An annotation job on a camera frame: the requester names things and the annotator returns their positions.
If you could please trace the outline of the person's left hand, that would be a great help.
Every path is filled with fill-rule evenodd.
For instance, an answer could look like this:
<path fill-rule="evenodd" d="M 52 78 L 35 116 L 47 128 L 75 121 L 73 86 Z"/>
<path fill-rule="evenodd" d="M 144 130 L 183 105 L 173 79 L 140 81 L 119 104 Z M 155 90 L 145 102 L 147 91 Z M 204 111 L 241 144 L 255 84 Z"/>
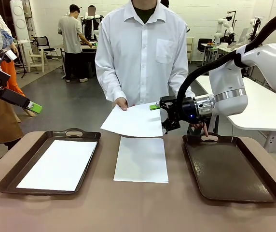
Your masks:
<path fill-rule="evenodd" d="M 190 124 L 190 127 L 191 127 L 191 128 L 194 128 L 194 129 L 196 129 L 196 130 L 198 130 L 198 129 L 203 129 L 205 136 L 208 137 L 207 126 L 206 126 L 205 123 Z"/>

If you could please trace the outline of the person's right hand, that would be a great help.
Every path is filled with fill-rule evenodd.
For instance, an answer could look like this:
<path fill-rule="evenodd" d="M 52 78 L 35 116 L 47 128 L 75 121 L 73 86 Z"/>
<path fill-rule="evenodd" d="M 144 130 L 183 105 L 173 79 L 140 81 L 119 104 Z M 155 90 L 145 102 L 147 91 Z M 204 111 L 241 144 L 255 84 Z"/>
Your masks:
<path fill-rule="evenodd" d="M 112 108 L 115 108 L 116 106 L 119 106 L 123 111 L 126 111 L 128 108 L 128 103 L 126 98 L 123 98 L 123 97 L 117 98 L 112 104 Z"/>

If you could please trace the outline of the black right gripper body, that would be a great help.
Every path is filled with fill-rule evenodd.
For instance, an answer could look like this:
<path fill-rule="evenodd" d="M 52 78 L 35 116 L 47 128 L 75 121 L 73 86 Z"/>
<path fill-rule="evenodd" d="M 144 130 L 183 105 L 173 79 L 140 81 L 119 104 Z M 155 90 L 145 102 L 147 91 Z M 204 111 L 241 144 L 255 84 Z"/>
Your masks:
<path fill-rule="evenodd" d="M 181 107 L 177 107 L 177 98 L 172 98 L 172 120 L 186 121 L 188 123 L 197 123 L 197 109 L 192 97 L 186 97 L 182 100 Z"/>

